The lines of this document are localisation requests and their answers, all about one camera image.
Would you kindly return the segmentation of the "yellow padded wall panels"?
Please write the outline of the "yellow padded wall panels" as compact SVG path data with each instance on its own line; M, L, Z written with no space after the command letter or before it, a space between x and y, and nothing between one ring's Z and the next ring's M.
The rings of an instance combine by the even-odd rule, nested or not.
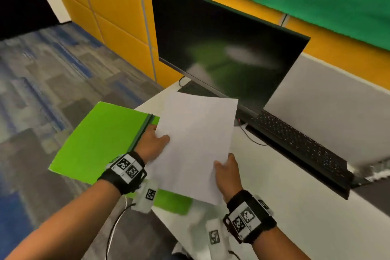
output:
M212 0L311 37L305 53L390 90L390 51L250 0ZM181 75L159 62L152 0L62 0L71 20L167 88Z

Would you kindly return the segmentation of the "white marker tag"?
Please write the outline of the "white marker tag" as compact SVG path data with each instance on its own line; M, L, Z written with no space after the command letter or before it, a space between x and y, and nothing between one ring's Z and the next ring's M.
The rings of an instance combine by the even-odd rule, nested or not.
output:
M149 213L154 205L158 189L158 181L144 180L141 187L136 191L131 209L140 213Z
M212 260L226 260L229 257L228 237L223 230L222 220L211 219L206 222L208 246Z

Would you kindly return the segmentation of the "person's left hand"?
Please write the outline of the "person's left hand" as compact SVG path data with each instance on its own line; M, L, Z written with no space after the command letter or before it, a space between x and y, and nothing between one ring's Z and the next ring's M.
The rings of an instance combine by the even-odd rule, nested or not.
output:
M134 149L134 152L139 155L145 164L156 159L164 150L163 148L155 148L153 146L156 128L157 125L148 125Z

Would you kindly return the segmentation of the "person's left forearm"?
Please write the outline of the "person's left forearm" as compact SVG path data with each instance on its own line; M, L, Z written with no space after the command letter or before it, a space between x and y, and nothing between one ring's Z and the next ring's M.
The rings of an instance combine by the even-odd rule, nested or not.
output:
M81 260L121 198L99 180L50 216L5 260Z

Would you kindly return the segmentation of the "person's right forearm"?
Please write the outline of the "person's right forearm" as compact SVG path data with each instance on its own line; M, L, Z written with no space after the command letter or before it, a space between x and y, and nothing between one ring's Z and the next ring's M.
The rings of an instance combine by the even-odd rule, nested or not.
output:
M259 260L311 260L278 227L262 232L251 246Z

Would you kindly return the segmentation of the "grey desk divider panel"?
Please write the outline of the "grey desk divider panel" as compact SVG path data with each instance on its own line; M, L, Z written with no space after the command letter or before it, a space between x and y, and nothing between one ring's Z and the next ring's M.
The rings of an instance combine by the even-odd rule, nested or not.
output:
M390 157L390 90L301 54L265 110L351 166Z

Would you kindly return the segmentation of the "black keyboard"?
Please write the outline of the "black keyboard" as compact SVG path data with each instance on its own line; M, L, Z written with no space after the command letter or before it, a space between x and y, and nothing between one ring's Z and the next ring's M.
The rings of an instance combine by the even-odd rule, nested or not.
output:
M254 117L238 108L236 119L249 132L348 200L354 174L347 161L289 124L262 110Z

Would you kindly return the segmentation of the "person's right hand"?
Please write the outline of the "person's right hand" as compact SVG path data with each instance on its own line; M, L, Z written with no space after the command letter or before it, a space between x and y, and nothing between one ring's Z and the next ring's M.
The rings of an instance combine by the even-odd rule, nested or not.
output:
M229 153L227 161L223 163L228 168L226 179L216 179L217 187L228 203L238 192L243 190L238 163L234 154Z

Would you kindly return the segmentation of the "black wristband with marker tags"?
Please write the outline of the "black wristband with marker tags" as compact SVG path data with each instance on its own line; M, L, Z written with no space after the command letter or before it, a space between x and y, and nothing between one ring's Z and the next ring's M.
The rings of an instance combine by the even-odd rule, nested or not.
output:
M110 183L121 195L126 195L138 190L146 176L144 160L135 151L130 151L107 164L97 180Z
M222 219L236 241L253 244L266 231L276 227L276 220L266 203L247 190L240 190L227 203L229 213Z

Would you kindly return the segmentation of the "white paper sheet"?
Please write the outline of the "white paper sheet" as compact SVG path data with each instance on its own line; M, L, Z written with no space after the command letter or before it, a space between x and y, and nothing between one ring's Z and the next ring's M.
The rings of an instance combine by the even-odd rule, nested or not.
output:
M227 161L238 99L171 92L163 106L156 135L170 141L147 164L159 188L201 202L219 205L214 161Z

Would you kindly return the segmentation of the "black computer monitor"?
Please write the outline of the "black computer monitor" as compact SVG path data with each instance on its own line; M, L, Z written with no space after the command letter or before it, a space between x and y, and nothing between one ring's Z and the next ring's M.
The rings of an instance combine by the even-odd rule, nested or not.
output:
M260 114L310 37L212 0L152 0L159 59Z

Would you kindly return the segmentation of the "green open folder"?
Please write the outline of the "green open folder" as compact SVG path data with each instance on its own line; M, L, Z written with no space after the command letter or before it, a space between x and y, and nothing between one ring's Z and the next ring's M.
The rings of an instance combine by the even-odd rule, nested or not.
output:
M94 184L110 161L135 147L144 127L158 122L158 116L99 102L68 137L48 169Z

